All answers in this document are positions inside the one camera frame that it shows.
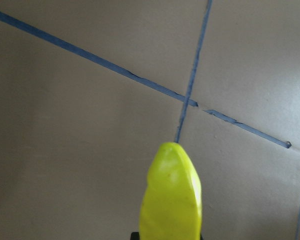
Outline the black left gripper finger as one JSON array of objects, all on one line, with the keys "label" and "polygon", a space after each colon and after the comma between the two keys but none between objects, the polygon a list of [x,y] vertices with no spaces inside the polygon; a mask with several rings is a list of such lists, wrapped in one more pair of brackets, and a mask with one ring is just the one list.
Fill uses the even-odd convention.
[{"label": "black left gripper finger", "polygon": [[139,234],[139,232],[132,232],[131,234],[130,234],[130,240],[140,240],[140,234]]}]

